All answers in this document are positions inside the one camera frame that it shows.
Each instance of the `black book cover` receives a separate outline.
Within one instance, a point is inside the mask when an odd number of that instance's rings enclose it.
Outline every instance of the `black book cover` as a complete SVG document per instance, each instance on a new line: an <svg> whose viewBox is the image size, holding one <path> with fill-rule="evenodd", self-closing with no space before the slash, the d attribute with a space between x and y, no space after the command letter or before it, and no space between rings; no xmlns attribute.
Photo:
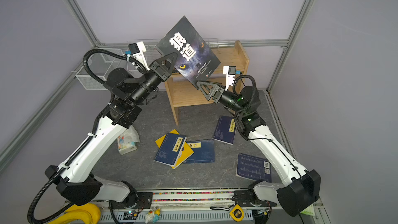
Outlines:
<svg viewBox="0 0 398 224"><path fill-rule="evenodd" d="M156 153L154 161L176 166L177 159L181 156L186 139L185 135L167 133Z"/></svg>
<svg viewBox="0 0 398 224"><path fill-rule="evenodd" d="M175 68L197 89L197 81L206 81L220 65L220 60L184 16L160 40L155 49L165 56L176 52Z"/></svg>
<svg viewBox="0 0 398 224"><path fill-rule="evenodd" d="M193 154L183 163L213 163L215 162L214 140L189 141Z"/></svg>
<svg viewBox="0 0 398 224"><path fill-rule="evenodd" d="M265 158L238 154L238 165L236 166L236 175L251 180L271 181L271 164Z"/></svg>
<svg viewBox="0 0 398 224"><path fill-rule="evenodd" d="M233 116L220 116L218 118L216 130L213 139L227 144L233 144L235 138L236 126Z"/></svg>

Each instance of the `wire mesh basket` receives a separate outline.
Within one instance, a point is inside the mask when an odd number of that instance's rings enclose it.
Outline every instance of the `wire mesh basket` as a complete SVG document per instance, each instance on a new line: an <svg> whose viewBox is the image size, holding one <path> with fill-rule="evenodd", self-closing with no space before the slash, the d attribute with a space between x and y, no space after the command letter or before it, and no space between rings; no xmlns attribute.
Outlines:
<svg viewBox="0 0 398 224"><path fill-rule="evenodd" d="M123 55L122 49L104 48L112 53ZM88 59L88 65L94 74L106 81L109 73L117 68L123 61L107 54L95 53ZM87 74L84 67L76 73L76 78L86 90L107 90L101 83L94 80Z"/></svg>

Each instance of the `black cable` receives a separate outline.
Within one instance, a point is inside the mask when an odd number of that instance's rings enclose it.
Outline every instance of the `black cable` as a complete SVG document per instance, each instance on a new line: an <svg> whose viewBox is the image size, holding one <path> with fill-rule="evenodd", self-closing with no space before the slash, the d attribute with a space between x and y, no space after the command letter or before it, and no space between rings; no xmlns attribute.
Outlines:
<svg viewBox="0 0 398 224"><path fill-rule="evenodd" d="M239 132L239 134L242 136L242 138L244 138L245 140L249 140L249 138L247 138L247 137L243 134L243 132L240 131L239 128L236 128L236 129L238 130L238 132Z"/></svg>
<svg viewBox="0 0 398 224"><path fill-rule="evenodd" d="M272 213L272 206L271 206L271 204L269 203L269 201L267 201L268 202L268 206L269 206L269 214L271 214Z"/></svg>
<svg viewBox="0 0 398 224"><path fill-rule="evenodd" d="M142 201L142 208L137 212L137 215L139 214L139 213L141 213L143 210L144 210L144 207L145 207L145 202L144 202L144 200L137 200L137 202L138 201Z"/></svg>
<svg viewBox="0 0 398 224"><path fill-rule="evenodd" d="M213 207L211 206L210 209L211 210L224 210L224 211L229 211L232 209L233 206L235 206L236 204L232 204L229 208L223 208L223 207Z"/></svg>
<svg viewBox="0 0 398 224"><path fill-rule="evenodd" d="M110 210L110 212L111 212L112 220L113 220L116 224L121 224L121 223L116 219L116 216L115 216L115 214L113 213L112 202L113 202L113 201L109 201L109 210Z"/></svg>
<svg viewBox="0 0 398 224"><path fill-rule="evenodd" d="M298 213L298 216L300 217L302 224L304 224L304 221L303 221L303 219L301 217L301 213L300 212Z"/></svg>
<svg viewBox="0 0 398 224"><path fill-rule="evenodd" d="M289 161L289 163L291 164L291 166L293 166L292 169L298 173L298 175L300 176L301 184L302 184L302 177L301 177L301 174L300 174L300 172L299 172L299 169L298 169L298 168L296 169L296 166L293 165L293 163L289 160L289 158L285 155L285 153L282 152L281 148L279 148L279 146L277 146L277 145L275 144L275 142L274 142L272 139L269 139L269 138L252 138L252 139L247 139L247 140L256 140L256 139L266 139L266 140L268 140L269 142L272 142L272 143L276 146L276 148L278 148L278 150L286 157L287 161Z"/></svg>
<svg viewBox="0 0 398 224"><path fill-rule="evenodd" d="M146 100L145 105L149 104L149 102L150 102L151 100L156 99L156 98L158 97L159 88L157 87L157 88L155 89L154 92L156 92L156 95L155 95L154 97L150 98L149 100L147 100L147 98L145 98L145 100Z"/></svg>
<svg viewBox="0 0 398 224"><path fill-rule="evenodd" d="M110 99L110 103L112 103L112 101L115 99L115 95L113 93L111 93L111 99ZM103 113L107 110L107 108L109 107L109 105L107 105L104 109L102 109L102 111L97 115L94 124L93 124L93 129L92 129L92 134L95 135L95 133L97 132L97 128L98 128L98 122L100 121L100 118L102 117ZM86 138L86 140L83 142L83 144L72 154L72 156L70 156L70 158L67 160L67 162L65 163L66 166L69 166L73 160L79 155L79 153L88 145L88 143L92 140L92 136L88 136ZM51 221L52 219L54 219L55 217L57 217L58 215L62 214L65 210L67 210L68 208L70 208L73 203L69 203L67 206L63 207L62 209L58 210L57 212L55 212L54 214L52 214L51 216L41 219L41 220L37 220L35 218L35 209L37 206L37 203L39 202L40 198L43 196L44 192L52 185L52 183L58 178L58 176L60 176L62 174L62 172L64 172L66 170L65 167L62 167L60 169L58 169L57 172L54 173L54 175L52 175L50 177L50 179L48 180L48 182L46 184L44 184L44 186L40 189L40 191L37 193L37 195L34 197L32 203L30 204L28 211L27 211L27 220L29 223L31 224L43 224L46 223L48 221Z"/></svg>
<svg viewBox="0 0 398 224"><path fill-rule="evenodd" d="M88 66L88 59L89 59L92 55L94 55L95 53L103 53L103 54L107 54L107 55L109 55L109 56L112 56L112 57L115 57L115 58L118 58L118 59L121 59L121 60L124 60L124 61L127 60L127 57L125 57L125 56L120 56L120 55L117 55L117 54L115 54L115 53L112 53L112 52L110 52L110 51L103 50L103 49L100 49L100 48L95 48L95 49L92 49L92 50L87 51L87 52L84 54L84 56L83 56L83 67L84 67L85 71L87 72L87 74L88 74L89 76L91 76L94 80L96 80L97 82L99 82L99 83L101 83L101 84L104 84L105 81L102 80L101 78L99 78L96 74L94 74L94 73L91 71L90 67ZM134 60L134 63L136 63L136 64L141 68L141 70L138 70L138 71L139 71L140 73L146 73L147 69L145 68L145 66L144 66L141 62L137 61L136 59L133 58L133 60Z"/></svg>
<svg viewBox="0 0 398 224"><path fill-rule="evenodd" d="M255 81L255 79L254 79L251 75L241 75L241 76L238 76L238 77L236 78L236 80L234 81L234 83L232 84L232 90L234 91L235 94L237 94L237 93L236 93L236 90L235 90L236 83L238 82L238 80L240 80L240 79L242 79L242 78L249 78L249 79L251 80L251 83L252 83L251 97L250 97L250 100L249 100L249 102L247 103L247 105L246 105L245 107L243 107L243 108L241 108L240 110L237 110L237 111L235 112L235 115L234 115L235 118L238 116L238 114L239 114L240 112L246 111L247 109L250 108L250 106L251 106L251 104L252 104L254 98L256 97L256 92L257 92L256 81Z"/></svg>
<svg viewBox="0 0 398 224"><path fill-rule="evenodd" d="M238 199L241 199L242 201L245 201L245 202L251 202L251 200L243 199L242 197L236 197L236 196L231 197L231 200L234 202L237 202Z"/></svg>

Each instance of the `yellow book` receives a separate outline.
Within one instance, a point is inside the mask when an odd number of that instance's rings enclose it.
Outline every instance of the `yellow book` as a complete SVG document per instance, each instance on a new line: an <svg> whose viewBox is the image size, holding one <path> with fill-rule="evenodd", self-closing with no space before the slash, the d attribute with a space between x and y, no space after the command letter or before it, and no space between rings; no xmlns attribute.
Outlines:
<svg viewBox="0 0 398 224"><path fill-rule="evenodd" d="M179 134L176 129L172 130L170 133ZM160 137L159 139L157 139L155 141L159 148L162 145L163 140L164 140L165 137L166 137L166 135ZM192 154L193 154L193 150L191 149L191 147L187 143L185 143L184 144L184 150L181 153L181 157L178 158L176 166L175 167L172 166L172 168L176 169L180 164L182 164L182 162L184 162Z"/></svg>

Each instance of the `gray wall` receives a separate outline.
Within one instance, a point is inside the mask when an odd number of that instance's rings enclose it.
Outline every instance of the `gray wall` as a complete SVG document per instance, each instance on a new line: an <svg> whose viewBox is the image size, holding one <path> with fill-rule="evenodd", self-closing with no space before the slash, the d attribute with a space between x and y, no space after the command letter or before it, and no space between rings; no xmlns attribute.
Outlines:
<svg viewBox="0 0 398 224"><path fill-rule="evenodd" d="M90 44L62 0L0 0L0 9L2 149L77 66ZM76 84L62 99L0 175L2 223L27 223L27 208L47 181L44 170L73 152L108 97L109 92L87 92ZM36 216L52 214L63 201L51 187Z"/></svg>
<svg viewBox="0 0 398 224"><path fill-rule="evenodd" d="M258 88L267 88L283 49L281 47L245 47L245 50L250 59L247 74L256 79Z"/></svg>
<svg viewBox="0 0 398 224"><path fill-rule="evenodd" d="M287 39L304 0L77 2L101 42L126 43L162 38L184 15L204 38Z"/></svg>
<svg viewBox="0 0 398 224"><path fill-rule="evenodd" d="M87 91L75 80L74 86L0 175L2 223L27 223L27 209L48 181L44 171L66 159L87 137L109 97L108 91ZM53 214L64 202L51 186L37 205L36 218Z"/></svg>
<svg viewBox="0 0 398 224"><path fill-rule="evenodd" d="M272 96L332 223L395 223L397 0L316 0Z"/></svg>
<svg viewBox="0 0 398 224"><path fill-rule="evenodd" d="M0 0L0 150L90 49L62 0Z"/></svg>

